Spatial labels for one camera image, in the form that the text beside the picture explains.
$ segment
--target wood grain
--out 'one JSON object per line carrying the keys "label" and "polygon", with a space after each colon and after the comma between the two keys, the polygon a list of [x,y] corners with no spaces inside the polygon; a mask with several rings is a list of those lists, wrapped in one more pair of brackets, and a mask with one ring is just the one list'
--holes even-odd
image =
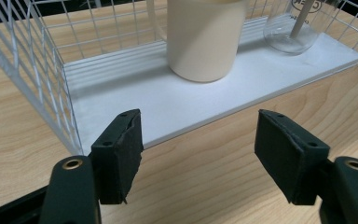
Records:
{"label": "wood grain", "polygon": [[[103,206],[103,223],[320,223],[319,205],[288,204],[255,156],[260,108],[321,138],[332,148],[331,160],[358,158],[356,65],[149,148],[129,204]],[[0,70],[0,205],[46,185],[66,156]]]}

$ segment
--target clear glass container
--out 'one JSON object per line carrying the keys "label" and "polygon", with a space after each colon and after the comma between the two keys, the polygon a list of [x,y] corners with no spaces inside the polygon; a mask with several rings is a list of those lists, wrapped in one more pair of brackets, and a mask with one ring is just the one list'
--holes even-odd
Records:
{"label": "clear glass container", "polygon": [[341,0],[274,0],[264,38],[275,49],[300,54],[323,32]]}

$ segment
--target black plastic part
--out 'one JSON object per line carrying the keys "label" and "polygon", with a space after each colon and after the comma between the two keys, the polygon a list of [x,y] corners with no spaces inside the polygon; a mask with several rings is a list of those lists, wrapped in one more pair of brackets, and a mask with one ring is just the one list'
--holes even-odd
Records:
{"label": "black plastic part", "polygon": [[54,166],[39,223],[101,223],[90,158],[69,157]]}
{"label": "black plastic part", "polygon": [[322,224],[346,224],[344,214],[340,207],[332,207],[325,201],[322,201],[321,208],[319,209],[319,217]]}
{"label": "black plastic part", "polygon": [[358,159],[336,158],[331,177],[345,219],[358,224]]}
{"label": "black plastic part", "polygon": [[91,146],[101,204],[126,202],[143,150],[139,109],[118,115]]}
{"label": "black plastic part", "polygon": [[0,223],[37,223],[47,187],[37,189],[0,207]]}
{"label": "black plastic part", "polygon": [[285,115],[259,111],[255,154],[289,203],[315,203],[314,171],[326,162],[329,149]]}

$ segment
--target white tray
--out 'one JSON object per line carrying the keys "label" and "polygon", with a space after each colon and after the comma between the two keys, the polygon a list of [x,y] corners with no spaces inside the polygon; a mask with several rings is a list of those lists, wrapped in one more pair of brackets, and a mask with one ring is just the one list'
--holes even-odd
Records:
{"label": "white tray", "polygon": [[215,82],[184,80],[167,65],[164,42],[64,66],[84,153],[115,118],[140,108],[145,147],[188,132],[358,63],[358,53],[320,35],[305,53],[271,49],[266,18],[247,21],[230,73]]}

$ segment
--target wire grid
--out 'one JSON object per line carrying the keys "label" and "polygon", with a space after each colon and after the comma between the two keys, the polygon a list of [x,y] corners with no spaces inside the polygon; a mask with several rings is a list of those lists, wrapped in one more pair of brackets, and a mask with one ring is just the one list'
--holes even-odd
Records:
{"label": "wire grid", "polygon": [[71,153],[80,154],[62,61],[32,14],[31,2],[24,8],[19,0],[0,0],[0,67]]}
{"label": "wire grid", "polygon": [[[166,1],[155,0],[163,27],[167,24]],[[26,7],[20,0],[0,0],[0,66],[73,154],[82,154],[82,147],[63,66],[159,40],[147,17],[145,1],[115,2],[85,0],[86,10],[69,12],[68,0],[25,0]],[[247,20],[267,16],[272,3],[249,0]],[[41,7],[48,4],[58,4],[65,13],[43,15]],[[358,13],[348,17],[342,10],[346,4],[358,8],[344,0],[326,32],[358,51]]]}

